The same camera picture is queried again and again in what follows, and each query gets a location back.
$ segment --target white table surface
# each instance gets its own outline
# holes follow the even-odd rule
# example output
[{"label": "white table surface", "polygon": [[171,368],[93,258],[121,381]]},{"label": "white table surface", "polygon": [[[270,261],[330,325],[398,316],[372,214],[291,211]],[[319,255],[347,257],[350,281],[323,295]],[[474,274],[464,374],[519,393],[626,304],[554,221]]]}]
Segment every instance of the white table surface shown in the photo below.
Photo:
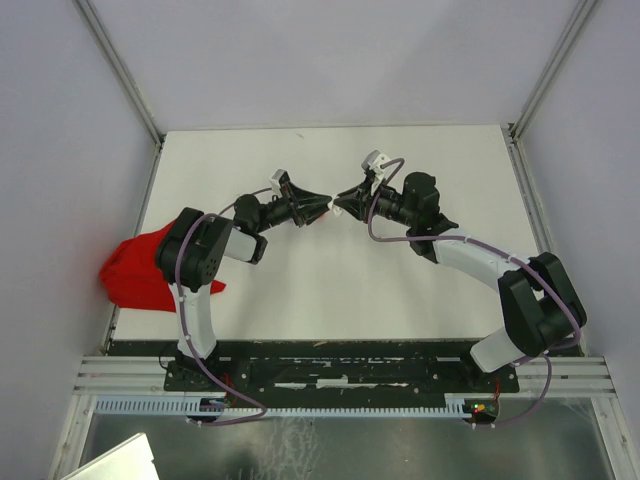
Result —
[{"label": "white table surface", "polygon": [[[497,125],[171,132],[142,232],[165,226],[186,206],[218,212],[268,187],[278,168],[303,189],[334,195],[362,181],[360,163],[376,149],[406,159],[392,182],[398,190],[410,172],[434,175],[449,219],[497,246],[536,253]],[[405,230],[374,221],[383,236]],[[373,242],[366,225],[346,213],[302,229],[280,225],[265,236],[259,265],[222,262],[217,279],[227,288],[211,297],[218,338],[475,338],[502,325],[491,289],[418,257],[408,244]],[[114,338],[177,335],[174,314],[122,309]]]}]

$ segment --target black mounting plate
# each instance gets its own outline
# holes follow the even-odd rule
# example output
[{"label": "black mounting plate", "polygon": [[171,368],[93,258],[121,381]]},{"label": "black mounting plate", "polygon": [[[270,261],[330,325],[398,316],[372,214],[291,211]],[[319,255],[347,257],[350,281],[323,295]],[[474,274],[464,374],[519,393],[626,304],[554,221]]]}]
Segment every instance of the black mounting plate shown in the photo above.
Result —
[{"label": "black mounting plate", "polygon": [[[494,393],[496,379],[502,393],[518,392],[511,367],[468,382],[458,356],[473,343],[221,341],[208,367],[270,408],[444,407],[445,393]],[[163,355],[172,353],[167,349]],[[167,367],[164,389],[222,391],[199,370],[176,361]],[[250,405],[238,401],[236,406]]]}]

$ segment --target white wall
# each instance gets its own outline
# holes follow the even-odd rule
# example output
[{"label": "white wall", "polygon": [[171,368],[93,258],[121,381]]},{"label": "white wall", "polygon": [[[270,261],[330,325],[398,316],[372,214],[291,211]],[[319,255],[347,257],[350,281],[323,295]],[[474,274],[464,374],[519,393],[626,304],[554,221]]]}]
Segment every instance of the white wall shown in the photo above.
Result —
[{"label": "white wall", "polygon": [[513,122],[577,0],[95,0],[161,130]]},{"label": "white wall", "polygon": [[0,10],[0,477],[44,478],[153,146],[68,0]]},{"label": "white wall", "polygon": [[640,440],[640,3],[602,2],[525,137],[558,251]]}]

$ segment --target red cloth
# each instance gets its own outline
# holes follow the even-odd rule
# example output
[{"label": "red cloth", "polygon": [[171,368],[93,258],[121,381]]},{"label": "red cloth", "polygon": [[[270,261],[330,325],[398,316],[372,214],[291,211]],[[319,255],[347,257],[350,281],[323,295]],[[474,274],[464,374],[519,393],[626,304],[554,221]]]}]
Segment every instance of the red cloth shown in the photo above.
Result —
[{"label": "red cloth", "polygon": [[[109,300],[124,308],[176,311],[169,286],[154,262],[156,249],[171,225],[173,222],[157,232],[125,240],[113,252],[100,270]],[[214,280],[211,293],[221,292],[225,286]]]}]

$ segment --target robotic arm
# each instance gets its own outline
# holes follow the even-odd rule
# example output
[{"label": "robotic arm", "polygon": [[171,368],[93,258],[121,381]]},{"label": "robotic arm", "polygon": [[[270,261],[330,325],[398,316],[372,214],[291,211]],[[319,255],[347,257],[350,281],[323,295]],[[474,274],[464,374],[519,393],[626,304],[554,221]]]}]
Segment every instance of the robotic arm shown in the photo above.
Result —
[{"label": "robotic arm", "polygon": [[[255,265],[267,247],[267,239],[260,233],[287,220],[293,220],[299,227],[310,225],[329,210],[327,204],[331,197],[296,187],[284,170],[273,175],[271,186],[274,192],[271,202],[261,204],[252,194],[242,195],[234,203],[233,220],[216,216],[196,228],[184,250],[180,266],[182,297],[175,279],[178,252],[188,231],[203,212],[185,208],[156,251],[155,263],[169,283],[176,312],[180,312],[180,303],[184,303],[190,340],[203,359],[208,358],[216,346],[209,292],[222,257]],[[186,357],[193,356],[182,329],[178,350]]]},{"label": "robotic arm", "polygon": [[[434,177],[422,172],[411,173],[405,178],[400,194],[384,181],[380,166],[385,159],[377,151],[369,154],[362,164],[365,180],[340,193],[333,204],[365,223],[372,213],[409,227],[407,237],[416,254],[433,263],[456,268],[498,292],[504,327],[476,343],[463,356],[471,377],[493,372],[525,356],[537,357],[573,332],[567,316],[548,293],[537,293],[542,287],[531,275],[503,258],[496,249],[488,250],[476,244],[484,242],[466,241],[474,237],[440,212],[440,194]],[[439,238],[411,240],[416,237]],[[584,308],[555,255],[545,252],[528,258],[510,254],[510,258],[528,264],[538,273],[569,308],[580,328],[584,326]]]}]

